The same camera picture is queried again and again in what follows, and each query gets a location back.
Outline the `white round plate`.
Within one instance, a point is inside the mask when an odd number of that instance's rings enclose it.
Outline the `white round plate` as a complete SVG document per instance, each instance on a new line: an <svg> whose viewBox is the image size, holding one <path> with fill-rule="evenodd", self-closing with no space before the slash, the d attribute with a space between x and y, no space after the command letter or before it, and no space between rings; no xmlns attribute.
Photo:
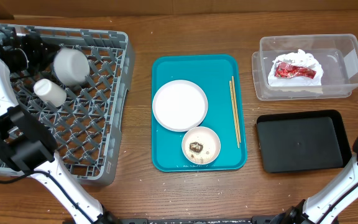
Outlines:
<svg viewBox="0 0 358 224"><path fill-rule="evenodd" d="M199 126L208 112L205 92L188 80L174 80L162 85L152 100L152 112L165 129L185 132Z"/></svg>

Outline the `large white napkin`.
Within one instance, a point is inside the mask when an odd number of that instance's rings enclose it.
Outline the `large white napkin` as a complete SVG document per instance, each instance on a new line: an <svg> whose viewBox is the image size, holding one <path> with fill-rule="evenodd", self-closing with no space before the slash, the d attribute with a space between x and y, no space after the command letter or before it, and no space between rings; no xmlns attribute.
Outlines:
<svg viewBox="0 0 358 224"><path fill-rule="evenodd" d="M281 54L272 61L273 65L268 74L268 84L273 87L280 86L320 86L321 79L323 77L322 65L314 58L310 53L306 53L304 50L298 49L297 52L291 52L288 54ZM294 78L278 78L275 77L275 70L279 62L286 62L291 65L306 67L316 71L316 75L313 79L306 77L294 77Z"/></svg>

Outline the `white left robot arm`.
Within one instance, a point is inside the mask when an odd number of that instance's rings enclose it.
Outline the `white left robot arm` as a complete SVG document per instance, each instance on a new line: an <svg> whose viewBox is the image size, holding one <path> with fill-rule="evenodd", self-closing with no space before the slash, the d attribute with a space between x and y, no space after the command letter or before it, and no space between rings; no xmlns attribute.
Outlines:
<svg viewBox="0 0 358 224"><path fill-rule="evenodd" d="M43 184L68 210L75 223L119 223L70 174L46 126L19 104L10 74L45 69L63 50L38 35L26 34L9 50L0 44L0 159Z"/></svg>

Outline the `pink bowl with leftovers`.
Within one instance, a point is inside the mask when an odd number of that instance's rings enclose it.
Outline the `pink bowl with leftovers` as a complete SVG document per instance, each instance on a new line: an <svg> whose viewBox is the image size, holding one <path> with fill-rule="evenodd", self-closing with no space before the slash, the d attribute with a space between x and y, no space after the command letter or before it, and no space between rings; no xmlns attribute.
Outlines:
<svg viewBox="0 0 358 224"><path fill-rule="evenodd" d="M187 131L182 139L184 156L196 165L214 162L221 151L218 135L210 128L198 126Z"/></svg>

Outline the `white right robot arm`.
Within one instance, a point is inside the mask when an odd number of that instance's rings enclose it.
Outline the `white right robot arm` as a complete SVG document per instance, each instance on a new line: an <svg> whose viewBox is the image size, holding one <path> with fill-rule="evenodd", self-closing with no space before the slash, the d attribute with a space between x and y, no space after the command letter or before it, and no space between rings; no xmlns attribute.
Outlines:
<svg viewBox="0 0 358 224"><path fill-rule="evenodd" d="M337 216L358 198L358 137L353 144L355 154L345 168L323 190L302 200L271 223L333 223Z"/></svg>

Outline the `white paper cup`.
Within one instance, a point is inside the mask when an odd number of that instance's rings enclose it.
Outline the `white paper cup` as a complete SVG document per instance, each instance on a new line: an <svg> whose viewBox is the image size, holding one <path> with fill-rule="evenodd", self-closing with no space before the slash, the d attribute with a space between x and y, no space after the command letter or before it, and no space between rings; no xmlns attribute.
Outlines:
<svg viewBox="0 0 358 224"><path fill-rule="evenodd" d="M42 101L50 102L55 107L64 104L67 98L67 94L63 88L46 78L37 81L33 89L34 93Z"/></svg>

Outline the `red foil snack wrapper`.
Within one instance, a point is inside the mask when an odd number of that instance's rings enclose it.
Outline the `red foil snack wrapper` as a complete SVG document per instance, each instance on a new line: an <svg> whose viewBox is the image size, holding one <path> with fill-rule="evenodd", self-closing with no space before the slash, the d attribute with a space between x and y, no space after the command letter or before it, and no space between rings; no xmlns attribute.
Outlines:
<svg viewBox="0 0 358 224"><path fill-rule="evenodd" d="M275 77L278 78L294 78L294 77L306 77L313 79L316 75L316 71L306 68L291 65L286 62L279 62L275 70Z"/></svg>

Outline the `grey-green bowl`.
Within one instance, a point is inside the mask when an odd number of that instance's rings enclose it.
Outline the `grey-green bowl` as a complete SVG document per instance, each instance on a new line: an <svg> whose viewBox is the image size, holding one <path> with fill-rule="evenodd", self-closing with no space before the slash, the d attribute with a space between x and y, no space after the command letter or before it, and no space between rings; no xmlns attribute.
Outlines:
<svg viewBox="0 0 358 224"><path fill-rule="evenodd" d="M86 55L77 49L61 48L53 61L53 69L66 86L80 85L90 74L90 66Z"/></svg>

